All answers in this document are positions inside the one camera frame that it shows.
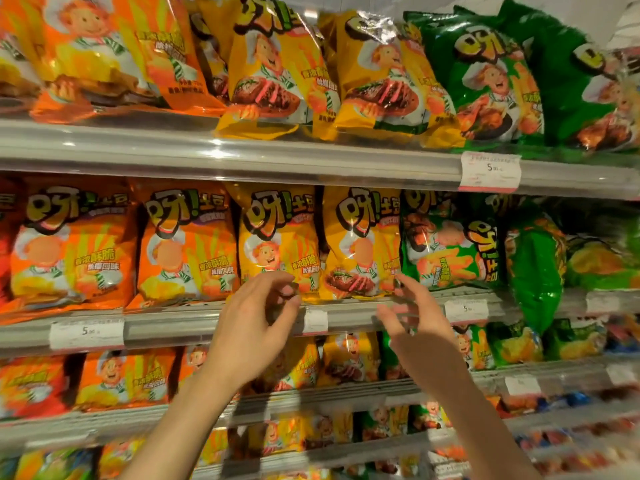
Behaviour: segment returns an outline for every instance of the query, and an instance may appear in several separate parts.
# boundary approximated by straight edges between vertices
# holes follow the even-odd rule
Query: plastic price strip
[[[507,376],[504,383],[509,395],[542,395],[538,380],[530,374]]]
[[[302,335],[319,335],[329,330],[329,314],[325,310],[306,308]]]
[[[638,380],[628,363],[612,363],[607,366],[607,373],[614,386],[628,386],[635,384]]]
[[[489,320],[489,306],[485,299],[450,299],[444,304],[450,323]]]
[[[520,186],[520,155],[463,152],[462,192],[515,192]]]
[[[620,298],[614,293],[589,291],[587,293],[587,314],[600,315],[620,311]]]
[[[53,322],[49,329],[51,350],[124,348],[124,318]]]

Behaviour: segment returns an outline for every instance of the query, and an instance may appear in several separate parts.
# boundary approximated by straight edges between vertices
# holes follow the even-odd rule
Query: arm
[[[427,288],[402,274],[405,288],[396,295],[413,299],[415,306],[380,305],[378,317],[391,337],[400,364],[423,391],[447,412],[467,453],[477,480],[541,480],[520,450],[500,416],[476,387],[460,354],[449,320]],[[409,335],[396,313],[418,316],[415,335]]]
[[[286,301],[269,326],[267,304],[294,293],[293,276],[262,273],[246,282],[220,313],[207,361],[187,381],[120,480],[186,480],[233,395],[255,379],[284,347],[298,316],[300,297]]]

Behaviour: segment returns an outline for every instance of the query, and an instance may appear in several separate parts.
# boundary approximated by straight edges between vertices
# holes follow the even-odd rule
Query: human hand
[[[256,379],[282,350],[302,300],[290,285],[294,277],[284,271],[261,273],[240,287],[220,313],[207,361],[199,376],[215,377],[233,395]],[[284,303],[280,316],[269,326],[265,309]]]
[[[404,274],[396,274],[396,278],[404,284],[404,288],[395,290],[396,295],[414,303],[390,308],[379,305],[378,318],[387,329],[391,348],[407,374],[428,394],[440,400],[447,385],[453,387],[452,379],[470,379],[458,340],[427,288]],[[398,313],[416,315],[404,320],[416,328],[414,335],[407,333]]]

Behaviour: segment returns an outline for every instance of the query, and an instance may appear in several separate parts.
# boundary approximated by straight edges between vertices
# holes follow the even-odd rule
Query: hand
[[[456,386],[456,378],[468,378],[458,341],[440,306],[420,283],[396,274],[405,288],[396,289],[397,296],[414,301],[410,305],[378,306],[378,318],[390,337],[390,345],[400,364],[412,379],[438,401],[447,389]],[[411,314],[405,322],[416,327],[416,334],[405,330],[396,314]]]
[[[293,275],[270,271],[251,278],[228,301],[199,375],[222,380],[233,395],[256,379],[283,349],[302,300],[290,285]],[[269,326],[268,305],[284,303],[280,316]]]

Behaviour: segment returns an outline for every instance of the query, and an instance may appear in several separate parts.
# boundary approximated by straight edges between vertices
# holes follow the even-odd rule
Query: forearm
[[[451,420],[477,480],[541,480],[500,416],[462,371],[436,399]]]
[[[174,398],[120,480],[186,480],[234,389],[222,377],[197,374]]]

